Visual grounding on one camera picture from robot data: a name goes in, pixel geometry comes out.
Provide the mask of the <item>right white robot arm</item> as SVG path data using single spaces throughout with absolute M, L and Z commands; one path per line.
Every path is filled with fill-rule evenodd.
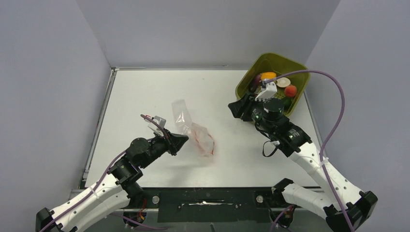
M 372 214 L 377 196 L 346 179 L 328 159 L 321 157 L 311 138 L 284 114 L 277 98 L 258 101 L 254 94 L 228 104 L 234 118 L 252 122 L 276 149 L 299 165 L 323 190 L 318 193 L 284 178 L 272 187 L 278 206 L 300 206 L 323 218 L 334 232 L 353 232 Z

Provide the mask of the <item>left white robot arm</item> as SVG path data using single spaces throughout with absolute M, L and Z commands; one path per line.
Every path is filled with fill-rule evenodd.
M 96 183 L 60 206 L 40 210 L 35 231 L 82 232 L 110 213 L 140 200 L 143 189 L 137 181 L 143 176 L 142 169 L 164 153 L 175 156 L 188 140 L 188 136 L 168 130 L 165 136 L 134 139 Z

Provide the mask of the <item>yellow toy bell pepper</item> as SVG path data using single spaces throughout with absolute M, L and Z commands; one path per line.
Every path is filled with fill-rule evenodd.
M 261 73 L 260 80 L 265 81 L 265 80 L 271 80 L 275 79 L 277 77 L 277 74 L 275 72 L 264 72 Z

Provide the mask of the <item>clear zip top bag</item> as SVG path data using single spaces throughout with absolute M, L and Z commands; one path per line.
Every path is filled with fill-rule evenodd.
M 189 141 L 202 156 L 213 156 L 215 140 L 206 127 L 193 122 L 185 100 L 174 101 L 171 106 L 176 129 L 181 134 L 189 137 Z

